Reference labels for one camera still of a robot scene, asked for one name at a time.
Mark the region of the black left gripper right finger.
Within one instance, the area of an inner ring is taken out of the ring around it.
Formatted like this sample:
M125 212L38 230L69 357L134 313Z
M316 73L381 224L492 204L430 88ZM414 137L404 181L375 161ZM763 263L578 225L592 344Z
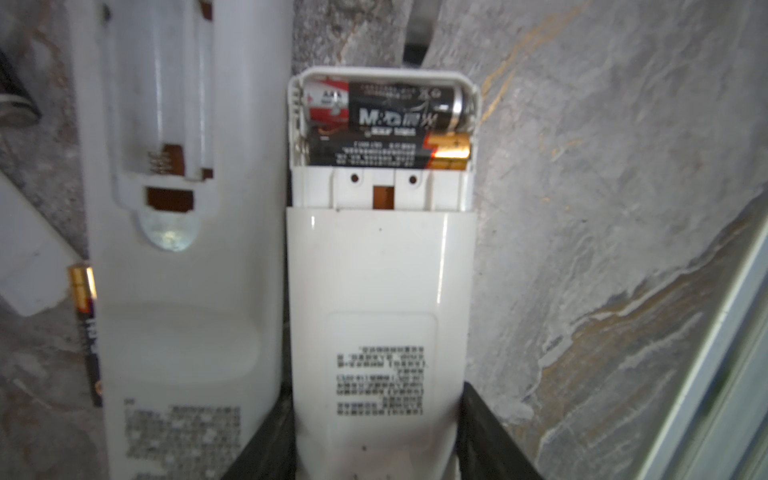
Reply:
M477 390L463 385L455 452L464 480L542 480Z

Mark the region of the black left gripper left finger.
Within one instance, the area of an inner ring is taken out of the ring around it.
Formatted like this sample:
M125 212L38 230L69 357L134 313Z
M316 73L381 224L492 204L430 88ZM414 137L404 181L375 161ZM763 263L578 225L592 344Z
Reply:
M281 386L262 425L233 461L222 480L294 480L296 427L292 388Z

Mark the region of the black gold AAA battery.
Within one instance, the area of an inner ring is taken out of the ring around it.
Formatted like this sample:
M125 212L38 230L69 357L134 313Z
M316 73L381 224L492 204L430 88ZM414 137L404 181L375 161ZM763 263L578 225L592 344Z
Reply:
M470 137L464 133L391 136L314 132L307 144L309 163L314 166L464 170L472 156Z

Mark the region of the white battery cover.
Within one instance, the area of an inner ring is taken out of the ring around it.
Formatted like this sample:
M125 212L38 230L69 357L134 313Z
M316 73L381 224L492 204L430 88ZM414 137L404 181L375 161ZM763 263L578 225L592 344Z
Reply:
M69 295L68 268L79 255L20 190L1 177L1 298L22 317Z

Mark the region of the black red AAA battery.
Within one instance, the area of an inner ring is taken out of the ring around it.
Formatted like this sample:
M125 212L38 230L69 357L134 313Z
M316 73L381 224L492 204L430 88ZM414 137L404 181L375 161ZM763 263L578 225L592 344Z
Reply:
M303 87L308 119L316 125L404 127L450 132L461 124L467 97L458 85L313 79Z

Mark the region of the white slim remote control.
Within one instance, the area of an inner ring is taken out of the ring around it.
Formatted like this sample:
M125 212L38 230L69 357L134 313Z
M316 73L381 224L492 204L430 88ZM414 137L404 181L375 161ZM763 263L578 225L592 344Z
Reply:
M282 380L289 1L71 1L113 479L219 479Z

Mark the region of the orange black screwdriver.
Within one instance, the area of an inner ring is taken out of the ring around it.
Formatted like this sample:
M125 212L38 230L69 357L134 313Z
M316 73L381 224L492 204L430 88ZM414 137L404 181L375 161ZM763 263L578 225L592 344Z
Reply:
M442 0L414 0L406 25L402 62L419 68L428 52L435 32Z

